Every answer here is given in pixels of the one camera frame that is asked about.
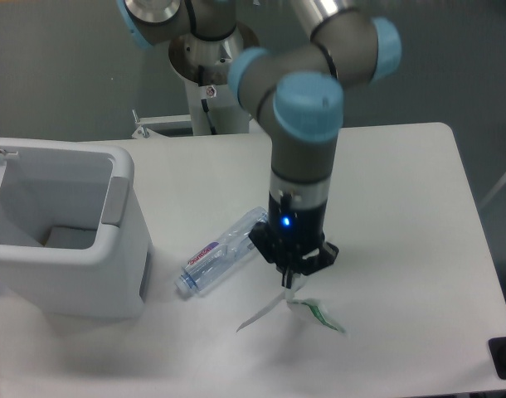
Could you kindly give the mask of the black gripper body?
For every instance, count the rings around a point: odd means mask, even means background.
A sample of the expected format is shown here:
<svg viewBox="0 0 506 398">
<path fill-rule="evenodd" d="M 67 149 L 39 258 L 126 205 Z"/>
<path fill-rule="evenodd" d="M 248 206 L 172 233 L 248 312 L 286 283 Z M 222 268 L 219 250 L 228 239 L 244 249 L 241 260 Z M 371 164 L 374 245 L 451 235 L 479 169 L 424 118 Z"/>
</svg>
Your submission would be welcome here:
<svg viewBox="0 0 506 398">
<path fill-rule="evenodd" d="M 276 200 L 269 196 L 268 221 L 275 236 L 281 239 L 287 253 L 307 255 L 324 243 L 324 217 L 327 202 L 309 208 L 297 208 L 290 196 Z"/>
</svg>

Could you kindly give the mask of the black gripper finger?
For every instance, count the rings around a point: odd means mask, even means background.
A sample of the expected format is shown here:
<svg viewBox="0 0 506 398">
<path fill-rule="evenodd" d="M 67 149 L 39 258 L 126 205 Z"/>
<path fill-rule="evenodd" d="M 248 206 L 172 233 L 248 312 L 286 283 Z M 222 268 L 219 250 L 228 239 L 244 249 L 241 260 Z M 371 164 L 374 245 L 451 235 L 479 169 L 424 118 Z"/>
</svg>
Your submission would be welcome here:
<svg viewBox="0 0 506 398">
<path fill-rule="evenodd" d="M 275 236 L 267 222 L 258 221 L 254 224 L 249 238 L 255 248 L 269 264 L 275 264 L 281 273 L 281 285 L 289 287 L 289 256 L 283 241 Z"/>
<path fill-rule="evenodd" d="M 318 249 L 307 255 L 292 255 L 286 269 L 286 288 L 291 289 L 298 275 L 310 276 L 333 265 L 339 248 L 325 241 Z"/>
</svg>

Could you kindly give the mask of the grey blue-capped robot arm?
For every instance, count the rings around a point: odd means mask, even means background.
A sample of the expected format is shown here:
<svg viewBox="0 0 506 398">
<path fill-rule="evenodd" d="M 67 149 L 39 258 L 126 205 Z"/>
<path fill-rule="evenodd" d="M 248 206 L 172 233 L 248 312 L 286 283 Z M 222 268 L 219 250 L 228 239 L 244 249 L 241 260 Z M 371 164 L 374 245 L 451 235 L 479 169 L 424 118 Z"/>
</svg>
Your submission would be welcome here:
<svg viewBox="0 0 506 398">
<path fill-rule="evenodd" d="M 323 225 L 344 93 L 394 73 L 402 54 L 395 25 L 368 17 L 353 1 L 291 6 L 309 43 L 272 56 L 245 43 L 233 1 L 117 4 L 138 44 L 181 41 L 178 73 L 199 85 L 227 85 L 270 136 L 268 219 L 255 224 L 250 238 L 287 289 L 338 255 Z"/>
</svg>

